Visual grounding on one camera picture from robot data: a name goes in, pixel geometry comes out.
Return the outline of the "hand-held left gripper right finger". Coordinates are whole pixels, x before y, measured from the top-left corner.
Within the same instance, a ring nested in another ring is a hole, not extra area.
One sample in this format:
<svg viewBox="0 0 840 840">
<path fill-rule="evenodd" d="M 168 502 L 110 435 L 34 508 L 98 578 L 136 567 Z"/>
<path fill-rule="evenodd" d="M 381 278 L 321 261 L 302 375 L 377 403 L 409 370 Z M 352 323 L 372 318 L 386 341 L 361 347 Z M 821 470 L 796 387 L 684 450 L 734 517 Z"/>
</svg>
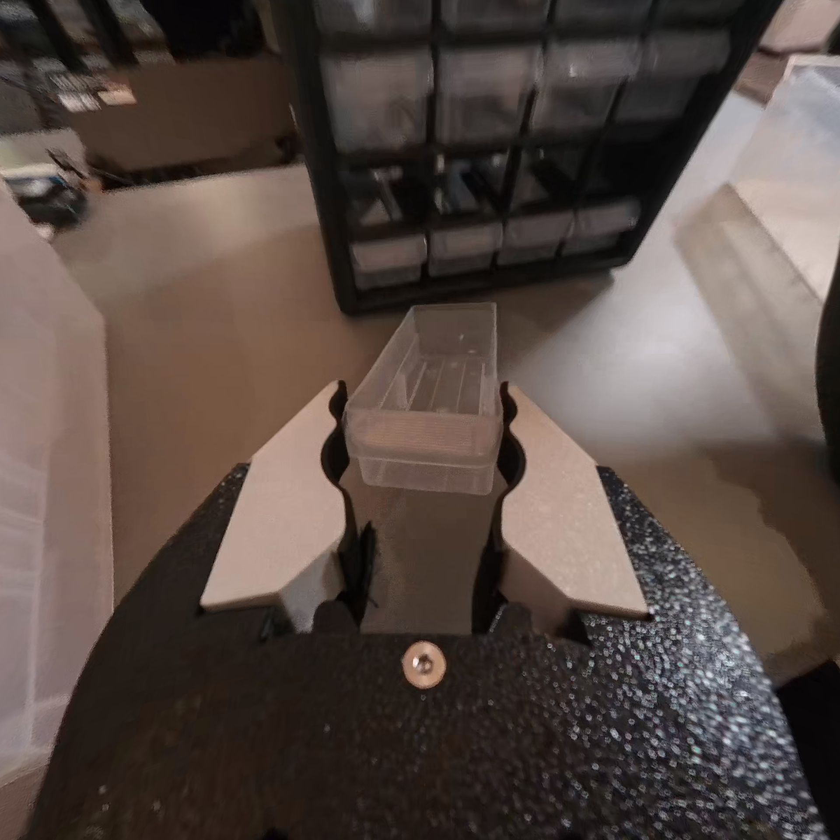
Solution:
<svg viewBox="0 0 840 840">
<path fill-rule="evenodd" d="M 582 614 L 648 620 L 595 460 L 522 388 L 507 394 L 524 463 L 500 504 L 500 594 L 537 634 L 559 636 Z"/>
</svg>

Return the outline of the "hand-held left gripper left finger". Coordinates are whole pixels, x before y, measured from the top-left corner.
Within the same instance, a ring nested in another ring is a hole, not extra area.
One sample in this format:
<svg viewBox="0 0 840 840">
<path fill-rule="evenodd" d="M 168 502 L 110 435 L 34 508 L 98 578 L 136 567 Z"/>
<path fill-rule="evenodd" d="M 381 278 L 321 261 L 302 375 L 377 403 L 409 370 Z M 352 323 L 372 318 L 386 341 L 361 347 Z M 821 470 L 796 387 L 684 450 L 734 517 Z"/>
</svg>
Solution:
<svg viewBox="0 0 840 840">
<path fill-rule="evenodd" d="M 295 632 L 344 587 L 339 546 L 348 524 L 343 493 L 322 464 L 338 430 L 329 382 L 252 456 L 199 606 L 205 613 L 277 607 Z"/>
</svg>

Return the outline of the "clear plastic drawer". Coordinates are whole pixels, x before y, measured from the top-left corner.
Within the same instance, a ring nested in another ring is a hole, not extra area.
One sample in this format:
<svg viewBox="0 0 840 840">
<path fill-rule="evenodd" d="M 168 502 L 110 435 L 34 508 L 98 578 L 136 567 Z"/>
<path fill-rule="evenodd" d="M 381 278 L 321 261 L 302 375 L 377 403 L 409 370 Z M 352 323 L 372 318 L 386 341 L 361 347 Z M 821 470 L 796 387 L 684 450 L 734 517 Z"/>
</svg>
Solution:
<svg viewBox="0 0 840 840">
<path fill-rule="evenodd" d="M 497 305 L 410 308 L 343 412 L 371 487 L 484 497 L 502 437 Z"/>
</svg>

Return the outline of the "clear plastic storage bin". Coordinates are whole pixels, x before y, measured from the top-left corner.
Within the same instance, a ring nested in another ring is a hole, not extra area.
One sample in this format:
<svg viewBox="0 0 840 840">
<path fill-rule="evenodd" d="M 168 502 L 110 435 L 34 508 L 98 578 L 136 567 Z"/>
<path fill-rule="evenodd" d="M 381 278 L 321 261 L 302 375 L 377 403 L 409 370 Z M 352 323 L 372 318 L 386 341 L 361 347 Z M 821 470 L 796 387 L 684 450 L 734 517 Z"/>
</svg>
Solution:
<svg viewBox="0 0 840 840">
<path fill-rule="evenodd" d="M 768 280 L 790 271 L 838 308 L 838 56 L 798 56 L 731 173 L 678 228 L 698 280 Z"/>
<path fill-rule="evenodd" d="M 1 200 L 2 776 L 43 762 L 113 608 L 106 331 Z"/>
</svg>

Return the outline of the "tan cardboard box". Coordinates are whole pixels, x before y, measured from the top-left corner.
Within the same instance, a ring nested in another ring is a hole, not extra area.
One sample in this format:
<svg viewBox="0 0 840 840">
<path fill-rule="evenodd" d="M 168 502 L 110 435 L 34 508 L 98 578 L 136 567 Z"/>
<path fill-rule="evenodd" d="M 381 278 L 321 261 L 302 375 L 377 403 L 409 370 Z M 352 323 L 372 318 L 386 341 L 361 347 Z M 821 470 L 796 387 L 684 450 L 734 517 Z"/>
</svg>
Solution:
<svg viewBox="0 0 840 840">
<path fill-rule="evenodd" d="M 90 163 L 115 174 L 281 165 L 296 153 L 280 58 L 201 59 L 109 70 L 97 109 L 69 112 Z"/>
</svg>

